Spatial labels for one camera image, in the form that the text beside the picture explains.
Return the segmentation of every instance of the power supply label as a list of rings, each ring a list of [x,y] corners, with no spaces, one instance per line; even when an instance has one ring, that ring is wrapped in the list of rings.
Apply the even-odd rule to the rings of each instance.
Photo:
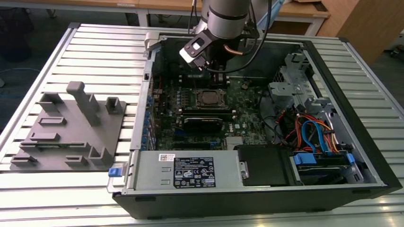
[[[175,158],[175,188],[216,187],[214,157]]]

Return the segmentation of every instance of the black cable tie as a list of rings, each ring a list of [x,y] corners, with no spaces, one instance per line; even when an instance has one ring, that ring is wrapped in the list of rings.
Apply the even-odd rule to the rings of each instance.
[[[335,133],[335,130],[324,130],[323,131],[323,134],[331,134],[331,133]]]

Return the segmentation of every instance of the slotted metal surface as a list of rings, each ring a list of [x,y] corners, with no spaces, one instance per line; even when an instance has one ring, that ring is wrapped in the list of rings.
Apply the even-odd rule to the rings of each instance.
[[[360,200],[330,212],[294,213],[236,217],[168,220],[135,220],[114,202],[106,186],[107,173],[8,173],[12,155],[27,137],[42,107],[35,104],[43,92],[66,93],[71,80],[80,80],[86,91],[98,100],[114,95],[130,105],[120,132],[116,162],[130,155],[132,125],[136,117],[139,89],[146,58],[144,35],[160,28],[82,25],[70,29],[55,54],[43,69],[43,78],[32,97],[19,108],[2,135],[0,152],[0,226],[392,226],[403,225],[404,190],[374,200]],[[164,31],[184,33],[182,29]],[[307,40],[294,35],[270,35],[271,38]],[[403,110],[392,100],[378,78],[368,71],[348,45],[336,38],[311,37],[348,100],[368,128],[391,167],[404,184],[404,120]],[[320,91],[323,85],[315,77]],[[123,179],[114,179],[123,186]]]

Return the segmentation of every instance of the gray plastic base plate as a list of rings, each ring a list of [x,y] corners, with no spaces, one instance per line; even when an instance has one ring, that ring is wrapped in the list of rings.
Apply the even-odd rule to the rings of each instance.
[[[115,151],[119,141],[119,133],[124,118],[124,111],[127,107],[126,102],[120,102],[123,113],[108,114],[106,108],[106,101],[99,101],[99,111],[96,115],[100,119],[100,124],[91,127],[88,120],[82,113],[76,101],[64,100],[64,103],[55,104],[59,113],[51,113],[52,116],[43,110],[39,114],[38,120],[31,128],[28,138],[24,142],[35,142],[31,138],[35,137],[34,133],[40,135],[50,135],[58,133],[60,138],[58,141],[46,140],[39,141],[40,143],[48,143],[48,145],[38,146],[39,150],[23,151],[20,150],[14,159],[19,159],[31,156],[36,159],[35,162],[27,164],[12,164],[11,170],[19,172],[52,172],[52,171],[107,171],[114,163]],[[59,125],[40,125],[40,121],[52,117],[63,116],[66,124]],[[95,157],[90,158],[90,150],[86,148],[64,148],[64,144],[71,143],[87,143],[92,146],[96,151],[92,151],[91,156],[102,154],[104,148],[108,154],[104,154],[99,160]]]

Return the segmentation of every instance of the copper tube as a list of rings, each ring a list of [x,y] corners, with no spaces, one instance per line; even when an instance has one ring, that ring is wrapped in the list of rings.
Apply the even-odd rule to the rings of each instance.
[[[228,47],[228,45],[223,45],[223,47],[226,48],[226,51],[227,52],[230,52],[230,53],[232,53],[234,55],[240,55],[240,56],[243,56],[243,52],[242,51],[235,51],[234,49],[231,49],[230,47]]]

